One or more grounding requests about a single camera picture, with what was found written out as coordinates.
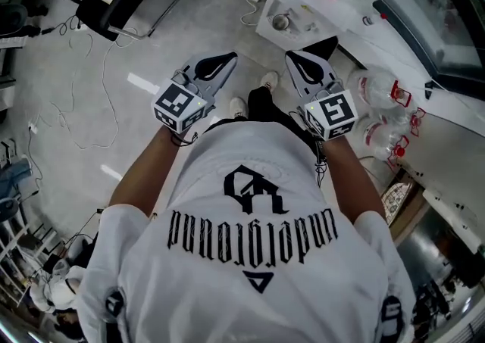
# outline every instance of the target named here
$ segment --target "floor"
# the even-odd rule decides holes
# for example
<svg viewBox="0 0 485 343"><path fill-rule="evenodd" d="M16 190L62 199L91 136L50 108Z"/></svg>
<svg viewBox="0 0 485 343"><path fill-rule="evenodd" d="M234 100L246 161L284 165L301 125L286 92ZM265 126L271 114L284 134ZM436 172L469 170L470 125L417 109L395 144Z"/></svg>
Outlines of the floor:
<svg viewBox="0 0 485 343"><path fill-rule="evenodd" d="M168 1L145 0L127 27L139 33L148 29ZM67 0L39 2L50 9L40 21L42 28L65 21L76 10ZM120 37L118 42L126 48L89 30L68 30L64 36L56 30L30 39L17 54L16 99L8 112L11 131L23 153L28 152L28 124L36 128L30 153L42 171L41 192L24 203L26 211L70 236L97 208L106 207L121 175L160 127L150 108L152 93L143 89L146 86L139 87L140 82L159 84L195 53L234 50L239 55L236 69L217 94L217 109L193 127L199 133L214 117L228 117L230 99L246 97L269 70L281 75L275 103L284 111L294 110L298 100L285 70L284 51L256 34L255 27L239 21L251 10L243 0L180 0L151 38L128 45L130 40ZM257 15L246 21L257 21ZM340 76L353 68L338 51L331 64ZM65 119L59 109L66 111ZM180 151L155 211L165 208L189 150ZM35 191L33 178L21 188L25 194ZM330 176L325 177L323 190L335 204ZM83 232L94 235L97 225L95 215Z"/></svg>

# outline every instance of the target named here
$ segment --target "white sneaker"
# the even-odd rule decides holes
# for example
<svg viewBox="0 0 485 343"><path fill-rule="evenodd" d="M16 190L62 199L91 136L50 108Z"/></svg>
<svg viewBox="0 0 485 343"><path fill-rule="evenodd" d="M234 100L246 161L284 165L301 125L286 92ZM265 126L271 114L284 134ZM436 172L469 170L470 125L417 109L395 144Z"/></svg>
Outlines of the white sneaker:
<svg viewBox="0 0 485 343"><path fill-rule="evenodd" d="M248 105L240 97L235 97L229 103L229 115L232 118L248 117Z"/></svg>
<svg viewBox="0 0 485 343"><path fill-rule="evenodd" d="M276 89L276 86L278 86L278 81L278 73L276 71L270 71L262 77L260 87L266 87L272 93Z"/></svg>

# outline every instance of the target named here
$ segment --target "black pants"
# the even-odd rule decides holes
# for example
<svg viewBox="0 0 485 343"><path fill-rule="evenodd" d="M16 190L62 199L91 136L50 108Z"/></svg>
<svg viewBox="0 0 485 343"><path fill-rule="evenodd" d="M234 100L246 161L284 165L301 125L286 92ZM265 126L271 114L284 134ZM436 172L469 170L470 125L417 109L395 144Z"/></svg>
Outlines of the black pants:
<svg viewBox="0 0 485 343"><path fill-rule="evenodd" d="M278 122L287 129L295 133L308 147L317 155L317 144L313 135L308 130L303 130L291 116L282 112L278 106L273 103L273 97L266 87L259 87L252 90L248 97L249 118L236 117L225 118L216 122L206 130L208 132L216 126L224 125L225 123L244 122L244 121L260 121L260 122Z"/></svg>

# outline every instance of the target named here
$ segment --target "black triangle logo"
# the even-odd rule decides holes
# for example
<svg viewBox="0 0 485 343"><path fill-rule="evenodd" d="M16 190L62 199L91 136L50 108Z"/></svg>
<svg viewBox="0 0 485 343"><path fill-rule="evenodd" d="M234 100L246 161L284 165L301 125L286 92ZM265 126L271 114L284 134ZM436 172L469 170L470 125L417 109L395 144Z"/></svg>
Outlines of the black triangle logo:
<svg viewBox="0 0 485 343"><path fill-rule="evenodd" d="M242 272L248 278L252 287L256 289L259 293L264 292L264 290L266 289L266 287L268 286L268 284L270 283L271 279L274 276L274 273L272 272L257 273L257 272L247 272L245 270L243 270Z"/></svg>

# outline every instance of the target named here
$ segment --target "white floor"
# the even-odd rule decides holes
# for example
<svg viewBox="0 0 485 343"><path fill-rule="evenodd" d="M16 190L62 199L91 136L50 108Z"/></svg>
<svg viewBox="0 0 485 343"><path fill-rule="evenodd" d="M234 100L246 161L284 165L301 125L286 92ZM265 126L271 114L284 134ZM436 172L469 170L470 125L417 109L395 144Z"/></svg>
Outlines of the white floor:
<svg viewBox="0 0 485 343"><path fill-rule="evenodd" d="M39 2L50 8L48 16L41 19L42 28L66 20L76 10L76 5L67 0ZM166 4L167 0L145 0L127 27L142 32ZM282 75L274 93L275 103L284 111L294 110L298 100L285 70L284 51L257 35L254 27L239 22L249 11L251 8L243 0L181 0L150 39L126 48L111 47L108 40L89 30L68 30L65 36L56 30L30 39L17 53L16 100L8 112L8 123L23 153L27 153L28 123L36 123L37 133L32 134L30 152L43 179L39 182L41 192L25 202L27 213L41 216L61 234L70 236L97 208L106 207L118 183L117 175L127 171L161 125L152 116L152 93L137 86L137 81L157 85L195 53L234 50L239 55L236 69L217 94L217 109L194 126L199 134L211 118L228 117L229 100L234 96L246 97L268 70ZM257 14L246 20L255 22ZM121 45L128 42L119 38ZM116 120L102 85L104 58L104 84ZM344 80L354 67L338 51L331 64ZM55 105L63 111L72 111L65 113L70 132ZM164 210L189 150L180 150L157 212ZM378 186L382 183L378 179L375 182ZM33 178L21 187L25 194L34 191ZM323 190L327 200L335 204L330 175L325 176ZM94 216L83 232L94 235L97 225L98 217Z"/></svg>

